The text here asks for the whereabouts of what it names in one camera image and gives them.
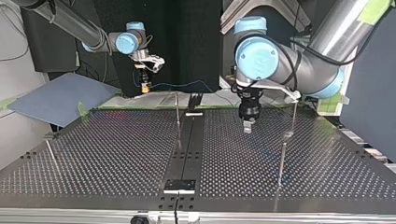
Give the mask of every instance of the white wall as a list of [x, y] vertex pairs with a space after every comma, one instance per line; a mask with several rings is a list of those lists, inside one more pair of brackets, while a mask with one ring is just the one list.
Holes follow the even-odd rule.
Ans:
[[[20, 9], [9, 0], [0, 0], [11, 7]], [[18, 18], [5, 7], [1, 7], [22, 29]], [[27, 41], [19, 34], [0, 10], [0, 60], [23, 54]], [[24, 95], [45, 84], [42, 73], [35, 72], [32, 56], [25, 56], [0, 62], [0, 102], [11, 97]], [[42, 121], [30, 119], [10, 110], [0, 111], [0, 169], [16, 160], [21, 154], [37, 146], [50, 126]]]

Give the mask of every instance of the robotic arm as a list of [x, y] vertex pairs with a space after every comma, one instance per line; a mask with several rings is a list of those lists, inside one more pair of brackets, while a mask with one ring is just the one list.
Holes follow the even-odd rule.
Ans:
[[[389, 7], [389, 1], [384, 2], [387, 5], [383, 12]], [[236, 93], [242, 100], [239, 116], [244, 122], [253, 123], [259, 118], [259, 99], [264, 89], [285, 92], [287, 103], [297, 102], [301, 93], [329, 98], [339, 92], [345, 75], [338, 68], [346, 64], [344, 61], [350, 53], [374, 28], [361, 20], [368, 3], [369, 0], [337, 1], [304, 52], [278, 44], [267, 36], [263, 17], [237, 21], [234, 27]]]
[[165, 63], [164, 59], [150, 55], [146, 31], [142, 22], [128, 22], [126, 32], [107, 34], [93, 22], [81, 17], [63, 0], [13, 0], [17, 5], [33, 10], [49, 23], [54, 23], [82, 42], [89, 52], [120, 52], [134, 61], [140, 71], [139, 81], [142, 92], [149, 92], [151, 77], [158, 73]]

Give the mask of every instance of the light blue robot joint cap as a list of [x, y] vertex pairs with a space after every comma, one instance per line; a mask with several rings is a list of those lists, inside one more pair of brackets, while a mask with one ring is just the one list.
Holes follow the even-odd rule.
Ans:
[[123, 54], [132, 54], [137, 50], [139, 42], [137, 37], [130, 33], [122, 33], [117, 37], [117, 50]]
[[234, 33], [250, 30], [267, 30], [267, 20], [264, 17], [253, 16], [239, 19], [235, 23]]
[[141, 21], [131, 21], [126, 23], [126, 30], [145, 30], [145, 25]]
[[82, 47], [87, 51], [87, 52], [90, 52], [90, 53], [94, 53], [95, 51], [93, 51], [88, 45], [86, 45], [84, 42], [81, 42], [82, 43]]
[[344, 83], [344, 78], [345, 78], [345, 68], [341, 67], [340, 69], [338, 69], [337, 76], [329, 86], [327, 86], [321, 91], [317, 91], [315, 93], [309, 94], [308, 96], [312, 96], [319, 99], [330, 98], [340, 91]]
[[244, 40], [238, 46], [235, 61], [245, 77], [262, 80], [270, 77], [276, 71], [279, 54], [271, 41], [254, 36]]

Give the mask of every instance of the small black bracket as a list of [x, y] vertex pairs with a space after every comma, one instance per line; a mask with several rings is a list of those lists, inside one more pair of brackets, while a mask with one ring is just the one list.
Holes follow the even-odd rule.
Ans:
[[167, 180], [163, 193], [165, 194], [194, 194], [195, 180]]
[[202, 116], [203, 112], [202, 110], [198, 110], [195, 107], [200, 105], [202, 102], [202, 97], [204, 95], [202, 93], [192, 93], [190, 95], [190, 100], [189, 100], [189, 106], [186, 111], [186, 116], [187, 117], [193, 117], [193, 116]]

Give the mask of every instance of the optical breadboard table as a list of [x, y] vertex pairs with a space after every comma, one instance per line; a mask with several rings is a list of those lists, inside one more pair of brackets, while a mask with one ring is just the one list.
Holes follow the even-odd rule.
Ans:
[[[175, 110], [92, 111], [0, 171], [0, 223], [52, 209], [393, 218], [396, 175], [310, 109], [294, 124], [292, 112], [264, 109], [244, 133], [234, 109], [183, 116], [180, 128]], [[192, 194], [164, 193], [173, 181]]]

